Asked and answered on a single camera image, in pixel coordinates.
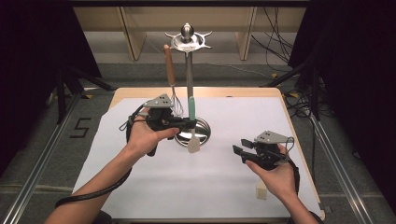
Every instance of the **kitchen whisk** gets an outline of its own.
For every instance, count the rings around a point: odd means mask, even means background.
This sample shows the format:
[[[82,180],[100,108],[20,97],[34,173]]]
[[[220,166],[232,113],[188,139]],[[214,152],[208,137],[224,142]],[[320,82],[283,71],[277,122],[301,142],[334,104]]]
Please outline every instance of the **kitchen whisk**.
[[[172,110],[176,117],[183,117],[184,110],[183,105],[181,104],[180,100],[177,98],[175,92],[175,74],[174,74],[174,66],[172,61],[171,49],[168,45],[163,46],[163,51],[165,52],[165,63],[166,63],[166,75],[168,77],[169,86],[172,87]]]

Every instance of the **black backdrop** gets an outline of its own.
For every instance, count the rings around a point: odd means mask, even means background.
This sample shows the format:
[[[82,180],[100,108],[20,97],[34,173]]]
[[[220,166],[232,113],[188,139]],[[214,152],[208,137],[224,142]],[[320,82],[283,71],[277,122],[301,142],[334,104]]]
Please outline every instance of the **black backdrop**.
[[[396,214],[396,13],[385,1],[346,0],[317,67],[332,109]],[[334,8],[309,7],[290,65],[304,62]]]
[[[1,175],[45,108],[59,70],[101,75],[71,7],[2,0],[0,34]]]

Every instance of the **hand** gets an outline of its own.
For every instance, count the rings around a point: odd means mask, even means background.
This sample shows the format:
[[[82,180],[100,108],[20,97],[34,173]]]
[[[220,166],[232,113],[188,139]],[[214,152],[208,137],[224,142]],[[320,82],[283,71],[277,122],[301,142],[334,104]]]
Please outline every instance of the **hand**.
[[[277,145],[280,153],[286,154],[286,148]],[[253,161],[246,161],[246,165],[256,173],[264,182],[268,190],[277,198],[296,195],[293,168],[288,163],[279,164],[274,170],[267,171],[262,169]]]
[[[148,108],[144,108],[142,112],[149,112]],[[154,147],[163,140],[175,136],[179,132],[179,128],[170,128],[163,131],[154,132],[150,129],[144,120],[143,116],[136,116],[134,119],[136,122],[132,127],[131,135],[126,148],[133,150],[140,157],[148,154]]]

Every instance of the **teal handle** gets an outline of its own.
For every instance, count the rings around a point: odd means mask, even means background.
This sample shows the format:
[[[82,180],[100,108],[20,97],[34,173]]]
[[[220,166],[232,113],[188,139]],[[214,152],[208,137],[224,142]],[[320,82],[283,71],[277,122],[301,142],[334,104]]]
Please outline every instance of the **teal handle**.
[[[189,98],[189,118],[195,120],[195,100],[193,96]]]

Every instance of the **metal pole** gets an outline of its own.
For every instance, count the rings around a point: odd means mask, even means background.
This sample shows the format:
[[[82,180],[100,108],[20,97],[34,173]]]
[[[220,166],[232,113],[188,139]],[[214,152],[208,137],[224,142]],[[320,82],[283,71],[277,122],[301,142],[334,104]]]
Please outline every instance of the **metal pole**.
[[[186,53],[186,79],[187,79],[187,96],[190,98],[194,95],[193,93],[193,81],[192,81],[192,52]]]

